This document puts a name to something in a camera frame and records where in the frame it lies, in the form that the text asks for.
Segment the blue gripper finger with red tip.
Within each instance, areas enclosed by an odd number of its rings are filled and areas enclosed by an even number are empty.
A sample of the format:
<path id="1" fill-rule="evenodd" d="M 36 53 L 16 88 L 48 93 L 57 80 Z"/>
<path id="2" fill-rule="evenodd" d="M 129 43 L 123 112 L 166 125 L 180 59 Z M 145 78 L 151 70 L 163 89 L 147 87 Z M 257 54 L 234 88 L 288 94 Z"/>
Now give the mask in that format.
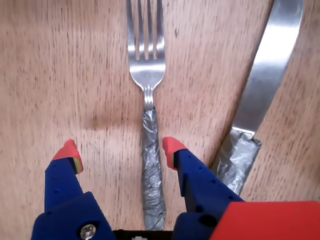
<path id="1" fill-rule="evenodd" d="M 84 170 L 75 141 L 69 139 L 45 170 L 44 212 L 33 225 L 33 240 L 114 240 L 94 195 L 83 192 Z"/>
<path id="2" fill-rule="evenodd" d="M 177 171 L 180 194 L 188 212 L 223 214 L 231 202 L 244 201 L 174 137 L 164 137 L 162 147 L 167 166 Z"/>

